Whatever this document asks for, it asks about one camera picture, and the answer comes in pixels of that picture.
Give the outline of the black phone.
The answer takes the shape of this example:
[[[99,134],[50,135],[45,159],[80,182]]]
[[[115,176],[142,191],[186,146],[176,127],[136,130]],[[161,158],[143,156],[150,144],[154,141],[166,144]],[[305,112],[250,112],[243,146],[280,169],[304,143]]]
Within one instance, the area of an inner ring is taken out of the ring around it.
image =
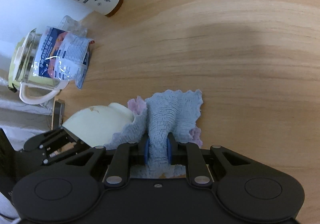
[[[52,114],[52,130],[60,128],[63,122],[63,115],[65,110],[65,103],[62,100],[54,102]]]

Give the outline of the cream ceramic bowl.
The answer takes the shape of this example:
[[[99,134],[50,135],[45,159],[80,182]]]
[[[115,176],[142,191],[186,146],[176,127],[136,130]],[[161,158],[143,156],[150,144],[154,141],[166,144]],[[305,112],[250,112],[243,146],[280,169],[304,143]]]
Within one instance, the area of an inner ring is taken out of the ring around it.
[[[110,143],[114,133],[121,132],[133,121],[133,112],[114,102],[82,109],[66,120],[62,127],[90,147],[96,147]]]

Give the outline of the blue white plastic package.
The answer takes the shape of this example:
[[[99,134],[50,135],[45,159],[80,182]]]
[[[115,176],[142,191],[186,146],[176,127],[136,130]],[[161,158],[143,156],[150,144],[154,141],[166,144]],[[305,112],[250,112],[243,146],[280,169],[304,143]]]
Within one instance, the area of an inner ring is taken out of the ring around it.
[[[44,78],[53,87],[57,87],[58,83],[73,81],[81,89],[93,43],[93,39],[47,27],[33,61],[33,76]]]

